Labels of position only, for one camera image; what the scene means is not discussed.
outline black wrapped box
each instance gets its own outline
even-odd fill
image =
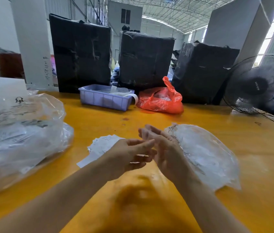
[[[58,88],[79,93],[90,84],[109,85],[112,30],[50,14]]]
[[[212,104],[238,54],[229,47],[183,43],[172,79],[182,102]]]
[[[141,91],[164,87],[174,38],[150,36],[144,33],[120,33],[120,77],[118,86]]]

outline red plastic bag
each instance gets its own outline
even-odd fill
[[[183,112],[182,95],[175,90],[168,78],[163,78],[165,87],[144,90],[139,93],[137,106],[145,110],[153,110],[170,114]]]

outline electric fan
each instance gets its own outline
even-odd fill
[[[274,115],[274,55],[264,55],[260,64],[256,57],[236,64],[224,82],[224,101],[241,113]]]

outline packing tape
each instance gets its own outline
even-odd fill
[[[128,95],[125,95],[124,97],[126,97],[126,96],[132,96],[132,97],[134,97],[134,99],[135,99],[135,105],[137,104],[137,102],[138,102],[138,96],[136,94],[128,94]]]

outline ceiling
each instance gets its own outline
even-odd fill
[[[211,12],[232,0],[111,0],[143,7],[143,15],[186,33],[208,24]]]

